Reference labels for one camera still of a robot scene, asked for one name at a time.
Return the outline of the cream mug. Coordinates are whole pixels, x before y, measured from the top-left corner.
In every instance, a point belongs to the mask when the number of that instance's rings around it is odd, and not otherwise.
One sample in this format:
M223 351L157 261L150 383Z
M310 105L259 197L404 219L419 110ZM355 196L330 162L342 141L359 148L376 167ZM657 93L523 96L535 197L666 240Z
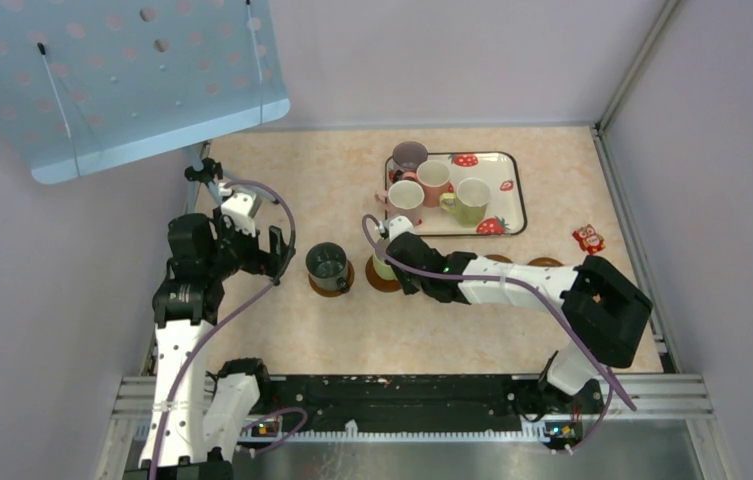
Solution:
M372 265L375 274L381 280L386 282L397 280L392 265L385 260L385 257L378 249L375 249L372 255Z

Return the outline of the brown round coaster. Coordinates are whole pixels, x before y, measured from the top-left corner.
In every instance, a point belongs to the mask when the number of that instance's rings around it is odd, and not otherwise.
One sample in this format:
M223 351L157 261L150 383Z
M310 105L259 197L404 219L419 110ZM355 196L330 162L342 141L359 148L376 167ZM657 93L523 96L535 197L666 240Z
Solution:
M365 275L370 286L379 292L393 293L402 289L397 280L384 280L377 274L372 258L369 258L366 263Z
M507 264L512 263L511 259L509 259L506 256L499 255L499 254L488 254L488 255L485 255L485 258L491 261L500 262L500 263L507 263Z
M538 257L530 260L528 265L536 267L561 267L563 263L551 257Z
M314 271L308 272L311 288L318 295L327 298L348 293L354 278L354 268L349 260L344 265L339 261L327 260L320 263Z

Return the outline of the dark green mug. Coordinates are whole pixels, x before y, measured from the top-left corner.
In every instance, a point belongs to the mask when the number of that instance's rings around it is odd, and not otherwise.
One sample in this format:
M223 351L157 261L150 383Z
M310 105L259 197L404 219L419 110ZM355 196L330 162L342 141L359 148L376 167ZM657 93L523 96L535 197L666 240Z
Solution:
M319 294L337 296L350 290L351 264L340 245L318 243L307 252L305 262L310 285Z

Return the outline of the pink mug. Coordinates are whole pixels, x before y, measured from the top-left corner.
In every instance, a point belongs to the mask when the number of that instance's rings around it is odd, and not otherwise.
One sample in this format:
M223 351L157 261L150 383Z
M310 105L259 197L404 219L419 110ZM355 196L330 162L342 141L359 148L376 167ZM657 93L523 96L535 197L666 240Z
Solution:
M385 211L387 218L401 215L407 217L414 226L422 223L425 193L414 181L400 180L387 190L377 190L374 200Z
M421 186L424 192L423 205L429 208L439 206L440 196L447 193L451 185L451 172L442 162L427 160L413 172L405 172L401 180L411 180Z

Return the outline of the yellow green mug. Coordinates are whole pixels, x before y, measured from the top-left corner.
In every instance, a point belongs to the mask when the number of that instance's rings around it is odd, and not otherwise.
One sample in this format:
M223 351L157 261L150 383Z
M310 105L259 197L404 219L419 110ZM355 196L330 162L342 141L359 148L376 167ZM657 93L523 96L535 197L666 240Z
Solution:
M466 178L453 192L440 196L439 206L451 214L460 226L476 227L485 218L491 196L491 189L483 180Z

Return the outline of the purple grey mug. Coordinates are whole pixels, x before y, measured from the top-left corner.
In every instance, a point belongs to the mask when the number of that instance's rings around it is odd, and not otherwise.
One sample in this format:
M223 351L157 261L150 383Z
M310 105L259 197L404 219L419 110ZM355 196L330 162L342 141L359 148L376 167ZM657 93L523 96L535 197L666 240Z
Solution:
M416 141L404 141L397 144L392 152L393 167L389 172L389 180L394 183L404 173L415 172L428 159L427 148Z

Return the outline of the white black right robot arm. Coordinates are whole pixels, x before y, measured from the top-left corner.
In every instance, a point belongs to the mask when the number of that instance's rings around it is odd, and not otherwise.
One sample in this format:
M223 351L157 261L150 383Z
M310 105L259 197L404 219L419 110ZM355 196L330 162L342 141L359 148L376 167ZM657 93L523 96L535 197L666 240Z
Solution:
M614 369L632 365L653 301L613 264L587 256L575 266L537 267L494 261L472 252L439 253L402 233L375 247L407 295L440 302L507 305L549 313L570 339L538 385L541 404L564 412L596 375L629 407L631 396Z

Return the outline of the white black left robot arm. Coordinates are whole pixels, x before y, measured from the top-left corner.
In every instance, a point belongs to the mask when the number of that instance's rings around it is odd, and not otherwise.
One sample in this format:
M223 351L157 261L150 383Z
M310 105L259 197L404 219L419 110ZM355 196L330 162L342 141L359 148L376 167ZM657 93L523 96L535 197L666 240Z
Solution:
M269 280L235 309L240 314L279 284L295 253L295 237L276 226L268 230L269 248L261 249L260 203L258 194L235 189L211 216L189 213L169 224L171 256L152 300L157 370L149 431L126 479L232 478L248 416L271 404L260 359L236 359L206 373L206 346L234 318L219 316L224 281L236 273Z

